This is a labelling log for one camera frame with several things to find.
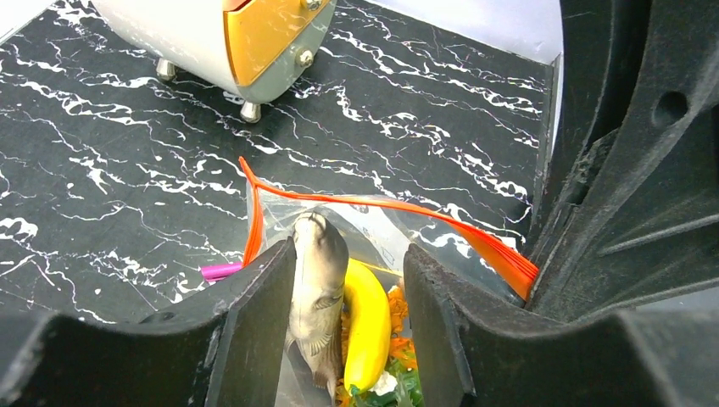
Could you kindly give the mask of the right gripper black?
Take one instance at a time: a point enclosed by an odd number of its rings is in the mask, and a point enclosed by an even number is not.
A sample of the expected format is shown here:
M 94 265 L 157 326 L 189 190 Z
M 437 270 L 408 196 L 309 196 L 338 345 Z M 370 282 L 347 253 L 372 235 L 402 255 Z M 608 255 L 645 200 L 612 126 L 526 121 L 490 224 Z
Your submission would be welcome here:
M 574 321 L 718 282 L 718 4 L 562 1 L 527 309 Z

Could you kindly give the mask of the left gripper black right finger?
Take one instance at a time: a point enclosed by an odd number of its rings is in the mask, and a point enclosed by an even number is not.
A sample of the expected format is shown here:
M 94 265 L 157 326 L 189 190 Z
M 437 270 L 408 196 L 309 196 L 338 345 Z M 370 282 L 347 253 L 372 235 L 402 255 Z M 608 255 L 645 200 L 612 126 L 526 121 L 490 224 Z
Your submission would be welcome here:
M 405 297 L 428 406 L 715 406 L 718 314 L 618 310 L 563 324 L 410 245 Z

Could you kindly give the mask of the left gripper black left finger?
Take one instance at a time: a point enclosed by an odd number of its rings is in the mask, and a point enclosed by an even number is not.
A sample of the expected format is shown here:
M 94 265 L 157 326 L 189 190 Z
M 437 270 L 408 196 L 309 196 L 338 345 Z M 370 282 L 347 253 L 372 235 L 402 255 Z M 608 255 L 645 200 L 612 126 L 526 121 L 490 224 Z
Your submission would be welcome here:
M 1 316 L 4 406 L 272 406 L 295 267 L 292 240 L 139 322 Z

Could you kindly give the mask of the yellow banana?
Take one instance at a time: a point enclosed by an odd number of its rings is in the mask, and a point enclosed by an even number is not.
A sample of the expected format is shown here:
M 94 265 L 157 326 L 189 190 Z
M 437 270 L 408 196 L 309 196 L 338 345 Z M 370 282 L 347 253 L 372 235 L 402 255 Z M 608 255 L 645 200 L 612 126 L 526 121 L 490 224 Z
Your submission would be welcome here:
M 343 384 L 349 394 L 355 395 L 371 389 L 384 372 L 392 324 L 382 284 L 356 259 L 348 263 L 344 299 L 349 330 Z

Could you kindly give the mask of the clear zip bag orange zipper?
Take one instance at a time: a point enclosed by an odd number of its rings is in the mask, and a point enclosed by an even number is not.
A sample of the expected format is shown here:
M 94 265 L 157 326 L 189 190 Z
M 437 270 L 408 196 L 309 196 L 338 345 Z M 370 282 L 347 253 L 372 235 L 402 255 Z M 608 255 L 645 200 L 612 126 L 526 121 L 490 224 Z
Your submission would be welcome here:
M 255 259 L 274 243 L 293 239 L 294 221 L 314 211 L 338 229 L 348 246 L 348 262 L 356 259 L 368 267 L 385 292 L 399 288 L 408 308 L 404 255 L 413 244 L 447 270 L 515 304 L 527 297 L 537 276 L 537 267 L 511 244 L 449 215 L 384 196 L 289 192 L 262 181 L 247 162 L 241 167 L 248 190 L 246 260 Z M 400 335 L 413 340 L 410 308 Z M 313 382 L 298 345 L 292 344 L 287 352 L 298 358 Z

